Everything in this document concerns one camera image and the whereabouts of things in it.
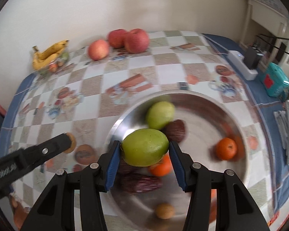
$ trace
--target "red label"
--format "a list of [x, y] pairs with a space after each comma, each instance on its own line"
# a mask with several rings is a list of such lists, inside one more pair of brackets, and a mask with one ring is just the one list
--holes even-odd
[[270, 78], [270, 76], [267, 74], [264, 79], [264, 85], [267, 89], [271, 88], [271, 86], [274, 84], [273, 80]]

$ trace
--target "green fruit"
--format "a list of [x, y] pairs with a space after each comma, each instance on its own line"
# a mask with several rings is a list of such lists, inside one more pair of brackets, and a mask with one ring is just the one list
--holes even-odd
[[171, 102], [157, 102], [149, 108], [146, 121], [149, 128], [160, 130], [173, 120], [174, 105]]
[[167, 137], [156, 129], [138, 129], [122, 141], [124, 161], [135, 167], [147, 167], [159, 162], [167, 153]]
[[60, 58], [62, 59], [62, 61], [65, 63], [68, 61], [68, 58], [69, 58], [69, 54], [68, 52], [63, 52], [60, 56]]

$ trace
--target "white wall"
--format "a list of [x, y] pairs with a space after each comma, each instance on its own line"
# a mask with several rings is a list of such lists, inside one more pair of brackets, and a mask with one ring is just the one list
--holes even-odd
[[247, 0], [9, 0], [0, 12], [0, 104], [30, 74], [32, 46], [70, 39], [70, 50], [110, 30], [196, 30], [235, 41]]

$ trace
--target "screw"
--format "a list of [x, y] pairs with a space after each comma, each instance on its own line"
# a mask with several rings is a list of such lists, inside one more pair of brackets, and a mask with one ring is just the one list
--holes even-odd
[[201, 164], [198, 163], [198, 162], [194, 162], [193, 163], [193, 168], [199, 169], [199, 168], [201, 168]]
[[231, 170], [231, 169], [227, 169], [227, 170], [226, 170], [226, 174], [229, 175], [229, 176], [233, 176], [233, 175], [234, 175], [234, 172], [233, 172], [233, 170]]
[[90, 164], [90, 168], [92, 168], [92, 169], [96, 169], [96, 168], [98, 168], [99, 167], [99, 164], [98, 163], [91, 163]]
[[63, 175], [64, 174], [64, 169], [62, 169], [62, 168], [58, 169], [56, 174], [59, 175], [59, 176]]
[[46, 155], [46, 154], [48, 153], [48, 148], [44, 148], [44, 149], [42, 150], [42, 153], [43, 153], [43, 155]]

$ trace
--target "blue gripper pad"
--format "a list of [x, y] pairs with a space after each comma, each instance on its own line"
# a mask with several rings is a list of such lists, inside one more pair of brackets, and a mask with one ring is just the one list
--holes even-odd
[[176, 180], [178, 181], [179, 186], [182, 188], [183, 191], [185, 191], [187, 189], [187, 183], [185, 180], [185, 171], [181, 163], [181, 160], [179, 158], [178, 152], [181, 152], [179, 146], [176, 143], [170, 142], [169, 143], [169, 156], [170, 156], [170, 160], [172, 163], [172, 167], [176, 175]]
[[111, 147], [109, 153], [111, 154], [113, 151], [113, 155], [110, 158], [109, 165], [106, 171], [106, 182], [105, 182], [105, 189], [108, 191], [115, 181], [115, 177], [117, 174], [119, 162], [120, 162], [120, 142], [114, 142], [113, 146]]

